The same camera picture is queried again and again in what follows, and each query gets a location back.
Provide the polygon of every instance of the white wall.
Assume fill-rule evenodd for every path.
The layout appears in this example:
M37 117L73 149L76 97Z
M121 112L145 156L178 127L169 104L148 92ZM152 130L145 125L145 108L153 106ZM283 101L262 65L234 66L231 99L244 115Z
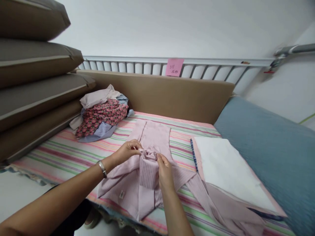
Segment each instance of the white wall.
M315 43L315 21L293 44ZM294 122L315 113L315 53L293 55L273 76L252 86L245 98ZM303 123L315 130L315 117Z
M313 0L58 0L72 25L53 42L90 56L270 57L314 18Z

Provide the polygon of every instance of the beige headboard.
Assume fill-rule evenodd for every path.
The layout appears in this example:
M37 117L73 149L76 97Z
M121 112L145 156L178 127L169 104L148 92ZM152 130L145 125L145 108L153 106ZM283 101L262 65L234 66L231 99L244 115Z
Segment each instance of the beige headboard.
M213 80L183 79L97 70L78 70L96 80L95 90L112 84L135 111L214 124L235 87Z

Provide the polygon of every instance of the floor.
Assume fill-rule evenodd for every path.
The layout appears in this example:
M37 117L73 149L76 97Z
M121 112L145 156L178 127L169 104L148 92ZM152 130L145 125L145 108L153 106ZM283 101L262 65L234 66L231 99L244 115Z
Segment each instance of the floor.
M36 182L21 176L18 173L4 172L0 173L0 222L4 221L10 215L32 202L51 186L40 186ZM94 229L86 229L81 227L75 233L75 236L122 236L122 235L138 235L134 229L125 227L120 229L117 222L105 223L101 220Z

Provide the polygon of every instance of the floral patterned clothing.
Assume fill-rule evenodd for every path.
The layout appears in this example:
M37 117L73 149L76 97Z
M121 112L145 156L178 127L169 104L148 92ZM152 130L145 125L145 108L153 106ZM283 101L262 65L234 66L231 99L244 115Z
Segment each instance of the floral patterned clothing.
M112 126L126 117L128 105L119 104L118 100L108 99L104 104L96 104L86 109L83 114L83 123L77 129L75 136L82 138L94 134L104 121Z

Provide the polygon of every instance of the clothing label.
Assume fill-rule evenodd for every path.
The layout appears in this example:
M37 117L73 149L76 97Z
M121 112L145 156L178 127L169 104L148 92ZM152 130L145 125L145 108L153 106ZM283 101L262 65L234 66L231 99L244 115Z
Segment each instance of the clothing label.
M122 191L120 192L120 194L119 194L119 198L120 198L120 199L123 199L124 196L125 196L125 192L122 190Z

